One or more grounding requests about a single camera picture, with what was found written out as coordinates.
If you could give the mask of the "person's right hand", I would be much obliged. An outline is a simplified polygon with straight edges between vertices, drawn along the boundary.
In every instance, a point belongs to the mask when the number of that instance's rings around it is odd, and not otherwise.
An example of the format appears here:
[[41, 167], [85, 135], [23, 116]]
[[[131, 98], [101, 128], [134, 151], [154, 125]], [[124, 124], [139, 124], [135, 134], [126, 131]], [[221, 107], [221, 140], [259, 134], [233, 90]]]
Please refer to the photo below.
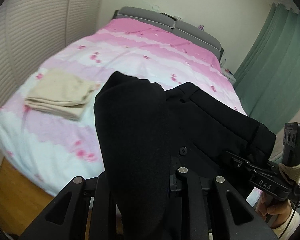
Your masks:
[[291, 214], [292, 206], [289, 200], [280, 202], [279, 204], [266, 204], [267, 195], [262, 192], [257, 202], [256, 212], [266, 220], [266, 215], [277, 216], [274, 223], [283, 224]]

